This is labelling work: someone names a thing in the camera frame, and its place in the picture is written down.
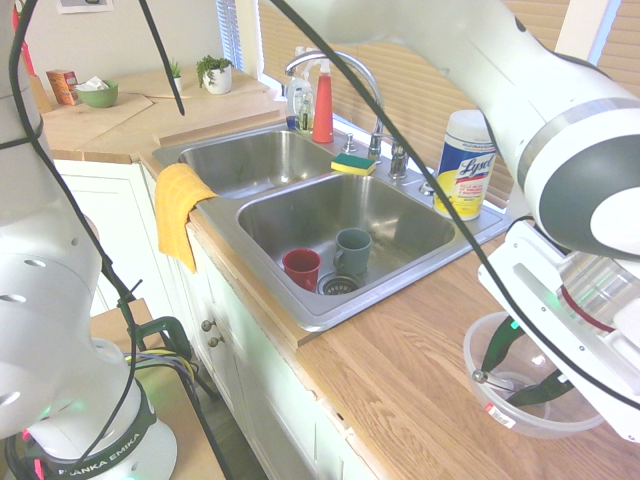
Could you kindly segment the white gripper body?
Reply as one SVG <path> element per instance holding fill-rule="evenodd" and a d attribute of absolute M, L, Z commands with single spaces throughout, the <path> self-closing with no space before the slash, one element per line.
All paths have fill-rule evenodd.
<path fill-rule="evenodd" d="M 639 267 L 562 254 L 517 223 L 480 282 L 623 439 L 639 440 Z"/>

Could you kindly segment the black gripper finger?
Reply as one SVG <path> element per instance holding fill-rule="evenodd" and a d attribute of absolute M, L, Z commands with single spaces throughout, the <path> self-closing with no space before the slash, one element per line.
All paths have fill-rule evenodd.
<path fill-rule="evenodd" d="M 509 397 L 515 407 L 544 404 L 555 400 L 574 388 L 574 385 L 556 369 L 539 384 L 527 386 Z"/>
<path fill-rule="evenodd" d="M 493 334 L 482 362 L 481 370 L 491 372 L 500 365 L 513 343 L 521 337 L 521 327 L 513 319 L 505 319 Z"/>

